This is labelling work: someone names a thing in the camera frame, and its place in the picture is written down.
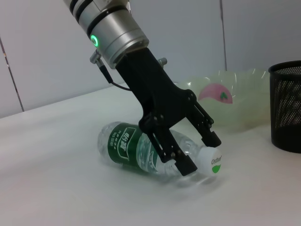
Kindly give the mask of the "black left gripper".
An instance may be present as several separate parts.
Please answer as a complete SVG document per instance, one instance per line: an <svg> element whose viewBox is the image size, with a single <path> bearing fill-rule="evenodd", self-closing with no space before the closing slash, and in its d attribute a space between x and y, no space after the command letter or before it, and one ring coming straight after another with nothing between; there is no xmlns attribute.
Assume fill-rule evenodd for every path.
<svg viewBox="0 0 301 226"><path fill-rule="evenodd" d="M196 172L197 145L170 128L187 117L205 146L218 147L222 142L210 130L214 120L192 91L178 88L148 48L125 54L116 69L143 108L139 127L160 161L154 167L156 173L187 176Z"/></svg>

